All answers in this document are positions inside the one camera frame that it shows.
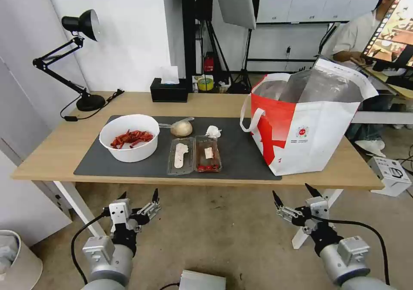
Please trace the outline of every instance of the onion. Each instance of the onion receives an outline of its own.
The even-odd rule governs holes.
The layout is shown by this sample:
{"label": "onion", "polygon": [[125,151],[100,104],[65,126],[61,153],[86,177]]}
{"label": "onion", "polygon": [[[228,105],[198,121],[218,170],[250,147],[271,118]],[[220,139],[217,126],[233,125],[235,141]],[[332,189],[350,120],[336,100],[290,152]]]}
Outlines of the onion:
{"label": "onion", "polygon": [[177,137],[186,137],[192,133],[192,125],[189,121],[178,121],[172,125],[171,133]]}

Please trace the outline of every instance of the sneaker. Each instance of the sneaker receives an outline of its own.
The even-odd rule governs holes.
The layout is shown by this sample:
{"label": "sneaker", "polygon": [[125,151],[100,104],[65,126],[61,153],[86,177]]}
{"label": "sneaker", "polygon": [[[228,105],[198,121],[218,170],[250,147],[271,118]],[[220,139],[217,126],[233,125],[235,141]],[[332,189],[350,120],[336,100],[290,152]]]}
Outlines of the sneaker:
{"label": "sneaker", "polygon": [[356,141],[355,144],[376,156],[386,157],[386,155],[381,152],[381,150],[383,150],[385,147],[385,143],[381,139],[376,139],[372,141],[361,140]]}
{"label": "sneaker", "polygon": [[404,124],[392,124],[392,127],[394,127],[396,130],[401,130],[404,127]]}

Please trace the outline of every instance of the shopping bag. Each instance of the shopping bag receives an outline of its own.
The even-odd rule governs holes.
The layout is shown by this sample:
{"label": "shopping bag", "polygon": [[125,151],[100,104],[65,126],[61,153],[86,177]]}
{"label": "shopping bag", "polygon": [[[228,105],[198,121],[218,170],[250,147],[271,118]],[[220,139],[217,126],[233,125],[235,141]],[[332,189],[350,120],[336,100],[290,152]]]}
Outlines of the shopping bag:
{"label": "shopping bag", "polygon": [[240,126],[251,132],[274,175],[322,171],[360,103],[376,95],[362,74],[319,59],[309,71],[266,75],[245,99]]}

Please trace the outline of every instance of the concrete floor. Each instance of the concrete floor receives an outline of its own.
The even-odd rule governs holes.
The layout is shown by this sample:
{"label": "concrete floor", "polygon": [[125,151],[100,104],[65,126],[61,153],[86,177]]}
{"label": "concrete floor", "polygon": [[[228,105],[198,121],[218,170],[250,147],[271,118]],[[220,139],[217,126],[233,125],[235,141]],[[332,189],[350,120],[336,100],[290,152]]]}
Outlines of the concrete floor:
{"label": "concrete floor", "polygon": [[[386,128],[384,152],[389,157],[406,157],[412,135],[413,131],[406,129]],[[133,205],[140,207],[149,201],[155,187],[78,184],[96,215],[124,191],[128,191]],[[305,187],[276,191],[292,207],[303,205],[309,197]],[[159,193],[162,210],[138,234],[129,289],[158,290],[178,282],[183,269],[224,276],[229,290],[334,289],[311,240],[300,250],[292,249],[290,241],[297,228],[276,216],[271,188],[160,186]],[[382,234],[391,283],[399,290],[411,289],[412,216],[413,198],[406,192],[390,198],[366,191],[345,191],[331,212],[332,218],[364,222]],[[71,225],[33,247],[44,263],[34,290],[82,288],[70,257],[71,238],[81,225],[74,216]],[[101,225],[108,231],[110,220],[103,220]],[[337,230],[344,237],[360,235],[371,245],[367,261],[371,276],[383,280],[382,254],[375,235],[352,225],[337,225]],[[88,236],[85,231],[76,245],[86,275],[89,267],[81,248]]]}

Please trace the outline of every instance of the monitor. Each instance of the monitor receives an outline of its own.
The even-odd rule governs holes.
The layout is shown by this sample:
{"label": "monitor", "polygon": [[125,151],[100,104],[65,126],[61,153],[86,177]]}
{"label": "monitor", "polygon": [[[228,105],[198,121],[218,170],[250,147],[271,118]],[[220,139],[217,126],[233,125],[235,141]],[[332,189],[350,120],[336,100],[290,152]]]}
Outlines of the monitor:
{"label": "monitor", "polygon": [[384,68],[413,68],[413,0],[395,0],[371,37],[362,57]]}

